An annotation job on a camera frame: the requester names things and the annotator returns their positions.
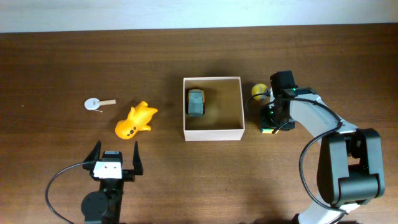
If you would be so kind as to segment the grey yellow toy car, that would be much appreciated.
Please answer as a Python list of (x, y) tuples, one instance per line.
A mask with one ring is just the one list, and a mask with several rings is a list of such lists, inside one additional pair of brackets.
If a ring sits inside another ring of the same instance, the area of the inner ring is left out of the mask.
[(202, 117), (205, 114), (205, 93), (201, 89), (188, 91), (188, 115)]

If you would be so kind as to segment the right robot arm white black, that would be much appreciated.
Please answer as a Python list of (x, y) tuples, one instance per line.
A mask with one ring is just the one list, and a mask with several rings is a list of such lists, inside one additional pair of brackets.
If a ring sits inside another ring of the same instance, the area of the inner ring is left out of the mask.
[[(300, 180), (312, 203), (292, 223), (338, 223), (383, 196), (386, 185), (379, 133), (344, 120), (315, 90), (298, 87), (291, 71), (276, 72), (270, 82), (271, 89), (263, 93), (270, 101), (261, 109), (261, 131), (276, 134), (300, 123), (313, 137), (298, 162)], [(316, 142), (320, 144), (318, 195), (311, 193), (303, 171), (304, 157)]]

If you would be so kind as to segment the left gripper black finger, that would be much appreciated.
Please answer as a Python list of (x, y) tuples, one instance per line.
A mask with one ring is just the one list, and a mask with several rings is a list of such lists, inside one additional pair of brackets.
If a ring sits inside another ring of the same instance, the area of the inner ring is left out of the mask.
[(133, 154), (132, 165), (134, 168), (134, 175), (143, 175), (144, 168), (142, 166), (142, 161), (141, 161), (141, 157), (139, 154), (139, 145), (138, 145), (137, 141), (134, 144), (134, 154)]
[(86, 156), (84, 162), (94, 162), (100, 159), (101, 141), (98, 140), (93, 150)]

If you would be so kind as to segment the pink cardboard box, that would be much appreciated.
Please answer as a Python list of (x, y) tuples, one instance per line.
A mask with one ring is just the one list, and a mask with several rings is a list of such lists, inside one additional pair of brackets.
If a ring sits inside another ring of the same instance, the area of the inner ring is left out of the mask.
[[(204, 92), (204, 114), (188, 114), (188, 92)], [(183, 133), (186, 141), (239, 141), (245, 131), (240, 77), (183, 79)]]

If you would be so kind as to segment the yellow grey ball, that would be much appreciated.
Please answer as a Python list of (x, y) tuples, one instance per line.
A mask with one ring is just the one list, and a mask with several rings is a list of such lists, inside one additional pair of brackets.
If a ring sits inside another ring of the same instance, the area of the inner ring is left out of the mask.
[(251, 89), (251, 96), (256, 101), (263, 101), (270, 95), (267, 85), (263, 83), (255, 84)]

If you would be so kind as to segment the colourful puzzle cube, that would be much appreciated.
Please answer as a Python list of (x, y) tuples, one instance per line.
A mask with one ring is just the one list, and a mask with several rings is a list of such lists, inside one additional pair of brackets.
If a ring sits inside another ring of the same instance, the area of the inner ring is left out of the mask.
[(261, 133), (262, 134), (277, 134), (279, 132), (279, 129), (271, 129), (271, 128), (262, 128)]

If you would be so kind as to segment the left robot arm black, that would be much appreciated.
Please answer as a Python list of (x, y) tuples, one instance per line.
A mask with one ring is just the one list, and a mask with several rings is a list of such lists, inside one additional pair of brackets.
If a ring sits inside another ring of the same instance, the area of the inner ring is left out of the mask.
[(144, 172), (139, 155), (138, 143), (134, 143), (132, 169), (123, 169), (123, 154), (120, 151), (101, 152), (101, 141), (83, 161), (83, 168), (90, 177), (99, 182), (99, 189), (85, 196), (81, 212), (85, 223), (119, 223), (124, 183), (134, 182)]

